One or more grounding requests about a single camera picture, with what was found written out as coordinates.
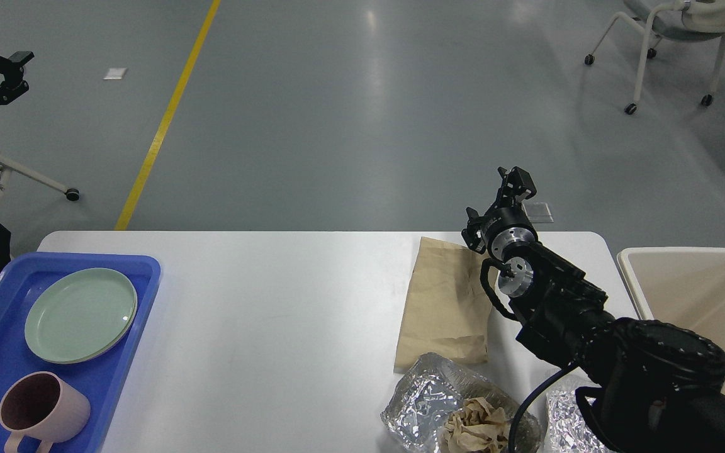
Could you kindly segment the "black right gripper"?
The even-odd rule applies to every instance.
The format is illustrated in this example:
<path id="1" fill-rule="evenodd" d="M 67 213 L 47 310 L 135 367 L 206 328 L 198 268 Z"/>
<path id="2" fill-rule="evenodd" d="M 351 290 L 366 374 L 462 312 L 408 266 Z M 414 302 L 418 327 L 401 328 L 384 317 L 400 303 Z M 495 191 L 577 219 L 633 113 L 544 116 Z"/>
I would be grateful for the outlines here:
<path id="1" fill-rule="evenodd" d="M 498 174 L 502 182 L 496 196 L 497 208 L 489 208 L 484 215 L 466 208 L 467 221 L 461 237 L 472 252 L 507 260 L 509 250 L 538 241 L 536 230 L 520 208 L 525 200 L 535 197 L 536 186 L 521 167 L 498 167 Z"/>

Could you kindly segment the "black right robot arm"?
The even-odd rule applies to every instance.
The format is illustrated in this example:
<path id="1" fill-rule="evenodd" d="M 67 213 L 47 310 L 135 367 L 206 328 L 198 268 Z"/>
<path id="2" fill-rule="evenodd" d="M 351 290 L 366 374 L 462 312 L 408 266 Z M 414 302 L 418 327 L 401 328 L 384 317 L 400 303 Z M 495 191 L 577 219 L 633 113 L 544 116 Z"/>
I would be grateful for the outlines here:
<path id="1" fill-rule="evenodd" d="M 575 390 L 587 427 L 619 452 L 725 452 L 725 351 L 685 328 L 616 318 L 607 293 L 541 243 L 523 202 L 536 195 L 521 167 L 499 167 L 501 185 L 483 214 L 467 208 L 461 237 L 485 255 L 480 284 L 516 339 L 559 371 L 522 402 L 581 368 L 592 387 Z"/>

